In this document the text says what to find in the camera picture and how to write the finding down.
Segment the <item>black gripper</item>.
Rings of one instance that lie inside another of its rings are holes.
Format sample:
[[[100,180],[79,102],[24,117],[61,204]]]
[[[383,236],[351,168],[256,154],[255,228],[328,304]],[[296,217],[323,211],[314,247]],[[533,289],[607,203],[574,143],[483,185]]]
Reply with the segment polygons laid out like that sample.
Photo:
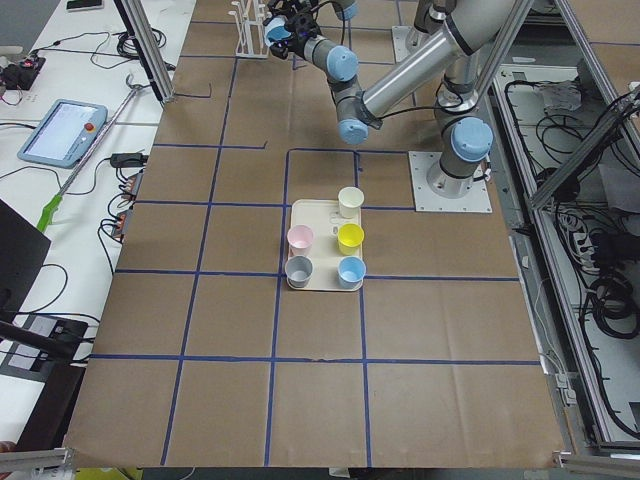
[[[287,19],[286,28],[292,33],[284,45],[269,47],[277,58],[286,60],[290,53],[304,56],[304,48],[310,39],[320,34],[320,28],[312,14],[296,14]]]
[[[287,19],[314,7],[315,0],[269,0],[267,3],[267,8],[273,17],[284,16]]]

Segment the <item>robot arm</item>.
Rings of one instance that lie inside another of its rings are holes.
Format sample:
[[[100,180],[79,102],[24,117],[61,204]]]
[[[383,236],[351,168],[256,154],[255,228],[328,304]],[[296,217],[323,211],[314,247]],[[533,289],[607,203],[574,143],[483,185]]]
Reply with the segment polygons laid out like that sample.
[[[281,59],[294,54],[326,75],[343,142],[359,145],[370,129],[400,114],[398,104],[441,75],[434,110],[462,115],[476,107],[491,75],[531,9],[528,1],[421,1],[407,37],[407,56],[372,86],[358,80],[359,59],[325,37],[322,1],[270,1],[265,43]]]
[[[363,27],[377,28],[392,26],[392,21],[404,19],[401,1],[269,1],[269,17],[263,21],[265,43],[271,47],[289,39],[293,33],[286,25],[298,15],[310,15],[313,24],[317,23],[318,12],[330,5],[337,19],[343,22],[341,36],[346,35],[346,25],[364,11],[364,20],[357,20]],[[429,35],[437,31],[445,18],[455,9],[456,1],[409,1],[415,7],[413,23],[408,27],[405,46],[413,51],[426,41]]]

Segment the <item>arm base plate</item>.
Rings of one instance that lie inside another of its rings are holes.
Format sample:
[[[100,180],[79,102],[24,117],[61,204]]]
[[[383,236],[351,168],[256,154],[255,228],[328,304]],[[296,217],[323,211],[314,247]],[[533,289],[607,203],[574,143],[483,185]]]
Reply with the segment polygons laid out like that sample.
[[[396,63],[416,51],[425,38],[425,34],[413,26],[393,26],[391,35]]]
[[[482,164],[466,179],[448,176],[440,152],[409,151],[415,210],[419,213],[491,214],[493,209]]]

